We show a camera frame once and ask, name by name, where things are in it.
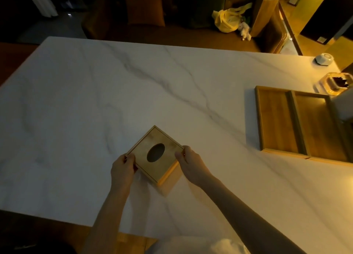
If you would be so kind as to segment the orange cushion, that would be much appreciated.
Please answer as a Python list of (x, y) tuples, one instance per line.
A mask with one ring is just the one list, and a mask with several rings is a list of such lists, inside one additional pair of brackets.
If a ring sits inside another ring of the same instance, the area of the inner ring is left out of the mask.
[(165, 27), (162, 0), (125, 0), (128, 24)]

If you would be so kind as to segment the white box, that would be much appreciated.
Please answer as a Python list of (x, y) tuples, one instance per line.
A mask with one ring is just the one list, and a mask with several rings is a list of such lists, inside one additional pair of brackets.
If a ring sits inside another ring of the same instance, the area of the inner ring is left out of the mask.
[(339, 119), (347, 121), (353, 118), (353, 87), (348, 88), (337, 96), (331, 96)]

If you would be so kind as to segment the dark brown sofa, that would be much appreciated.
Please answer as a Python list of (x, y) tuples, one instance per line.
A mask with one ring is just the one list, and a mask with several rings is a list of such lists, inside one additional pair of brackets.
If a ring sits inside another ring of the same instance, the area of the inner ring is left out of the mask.
[(277, 6), (259, 37), (242, 41), (239, 31), (223, 33), (213, 11), (238, 8), (255, 0), (162, 0), (165, 27), (128, 24), (125, 0), (96, 0), (81, 26), (88, 39), (280, 53), (288, 34)]

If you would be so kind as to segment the wooden tissue box with oval hole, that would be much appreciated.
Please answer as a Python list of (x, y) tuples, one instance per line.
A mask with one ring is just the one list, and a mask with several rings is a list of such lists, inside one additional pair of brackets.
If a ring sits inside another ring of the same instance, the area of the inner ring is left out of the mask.
[(135, 156), (138, 170), (166, 197), (182, 175), (176, 152), (183, 153), (183, 146), (154, 125), (127, 154)]

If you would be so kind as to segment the wooden two-compartment tray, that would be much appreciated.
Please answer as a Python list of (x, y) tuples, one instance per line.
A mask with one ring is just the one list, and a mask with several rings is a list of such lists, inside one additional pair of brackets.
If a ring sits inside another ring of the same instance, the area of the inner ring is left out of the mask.
[(328, 95), (256, 86), (263, 152), (353, 166), (353, 134)]

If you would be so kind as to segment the small white plush toy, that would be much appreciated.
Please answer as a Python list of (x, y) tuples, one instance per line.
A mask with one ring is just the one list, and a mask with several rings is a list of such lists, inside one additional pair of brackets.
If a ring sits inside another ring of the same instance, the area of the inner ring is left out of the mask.
[(249, 25), (243, 21), (238, 25), (238, 31), (241, 35), (242, 41), (247, 40), (250, 41), (251, 40), (251, 35), (250, 35), (250, 27)]

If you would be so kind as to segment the person's left forearm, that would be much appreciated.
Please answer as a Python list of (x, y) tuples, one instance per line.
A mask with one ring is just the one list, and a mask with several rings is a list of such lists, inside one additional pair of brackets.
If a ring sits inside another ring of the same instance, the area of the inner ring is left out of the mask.
[(130, 187), (112, 188), (92, 226), (80, 254), (116, 254), (117, 237)]

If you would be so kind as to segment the brown paper bag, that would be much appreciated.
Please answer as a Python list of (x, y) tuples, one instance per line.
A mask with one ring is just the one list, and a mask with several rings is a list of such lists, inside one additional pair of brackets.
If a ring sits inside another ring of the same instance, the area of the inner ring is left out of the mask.
[(264, 27), (278, 5), (279, 0), (255, 0), (252, 11), (252, 24), (250, 35), (259, 37)]

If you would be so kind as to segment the person's right hand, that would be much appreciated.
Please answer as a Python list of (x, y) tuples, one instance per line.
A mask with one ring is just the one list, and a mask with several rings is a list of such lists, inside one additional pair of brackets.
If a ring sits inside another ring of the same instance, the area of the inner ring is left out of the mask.
[(192, 184), (203, 189), (212, 177), (211, 172), (206, 167), (201, 156), (192, 150), (190, 146), (184, 145), (182, 152), (185, 153), (185, 158), (188, 163), (187, 168), (182, 170), (184, 176)]

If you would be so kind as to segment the white hexagonal dish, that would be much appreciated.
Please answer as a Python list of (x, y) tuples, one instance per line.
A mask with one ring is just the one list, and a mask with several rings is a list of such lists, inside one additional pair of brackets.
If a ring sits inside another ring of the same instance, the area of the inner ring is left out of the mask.
[(328, 53), (322, 53), (314, 58), (314, 61), (321, 66), (329, 66), (334, 62), (334, 57)]

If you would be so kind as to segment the person's left hand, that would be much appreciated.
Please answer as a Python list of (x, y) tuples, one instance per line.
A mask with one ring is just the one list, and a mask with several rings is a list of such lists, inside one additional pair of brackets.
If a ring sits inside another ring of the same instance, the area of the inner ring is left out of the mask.
[(122, 154), (112, 164), (111, 168), (111, 191), (129, 192), (135, 172), (128, 169), (126, 155)]

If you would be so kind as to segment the glass ashtray with dark contents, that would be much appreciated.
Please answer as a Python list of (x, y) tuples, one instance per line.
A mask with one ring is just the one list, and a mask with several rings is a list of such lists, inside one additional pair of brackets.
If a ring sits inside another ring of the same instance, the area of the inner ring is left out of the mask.
[(328, 73), (319, 81), (329, 96), (338, 96), (353, 87), (353, 75), (350, 73)]

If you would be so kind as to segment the yellow plastic bag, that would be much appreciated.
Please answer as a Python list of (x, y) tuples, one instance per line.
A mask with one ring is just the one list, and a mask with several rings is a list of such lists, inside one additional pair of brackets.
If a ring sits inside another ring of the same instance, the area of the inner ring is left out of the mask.
[(244, 13), (252, 8), (253, 3), (247, 3), (238, 8), (229, 8), (227, 10), (213, 11), (212, 18), (215, 26), (223, 33), (236, 31), (245, 20)]

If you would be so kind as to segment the person's right forearm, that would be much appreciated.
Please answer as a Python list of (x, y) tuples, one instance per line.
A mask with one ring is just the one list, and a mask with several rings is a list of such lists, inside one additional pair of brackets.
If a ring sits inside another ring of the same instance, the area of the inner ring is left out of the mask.
[(251, 254), (306, 254), (242, 202), (216, 177), (206, 175), (199, 187), (222, 212)]

